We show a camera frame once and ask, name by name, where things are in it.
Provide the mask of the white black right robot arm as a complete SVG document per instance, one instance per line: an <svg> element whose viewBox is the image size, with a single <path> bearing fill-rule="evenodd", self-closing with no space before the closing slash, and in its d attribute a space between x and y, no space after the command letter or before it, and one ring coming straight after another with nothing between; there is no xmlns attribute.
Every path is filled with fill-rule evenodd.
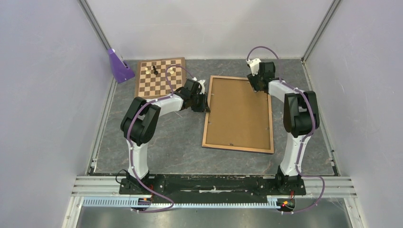
<svg viewBox="0 0 403 228"><path fill-rule="evenodd" d="M303 187L301 161L311 135L319 127L317 96L303 91L275 77L274 62L256 58L247 60L251 73L247 79L256 92L265 92L283 102L283 125L288 133L283 161L275 176L277 192L286 194Z"/></svg>

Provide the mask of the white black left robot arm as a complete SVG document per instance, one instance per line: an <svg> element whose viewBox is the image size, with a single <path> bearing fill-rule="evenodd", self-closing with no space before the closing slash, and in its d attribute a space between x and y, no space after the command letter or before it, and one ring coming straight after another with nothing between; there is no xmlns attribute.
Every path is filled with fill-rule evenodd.
<svg viewBox="0 0 403 228"><path fill-rule="evenodd" d="M159 117L190 108L194 112L209 113L205 80L187 79L184 86L166 96L132 101L120 125L129 149L129 168L126 178L138 194L148 191L148 143L156 131Z"/></svg>

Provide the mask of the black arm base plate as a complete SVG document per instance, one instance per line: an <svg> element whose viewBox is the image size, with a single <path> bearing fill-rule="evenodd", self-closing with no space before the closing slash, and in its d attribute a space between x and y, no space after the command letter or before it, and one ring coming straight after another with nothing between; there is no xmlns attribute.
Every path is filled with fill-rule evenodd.
<svg viewBox="0 0 403 228"><path fill-rule="evenodd" d="M127 174L119 184L119 194L153 194L173 197L175 193L254 193L258 195L304 196L304 180L297 176L224 174L151 174L139 182Z"/></svg>

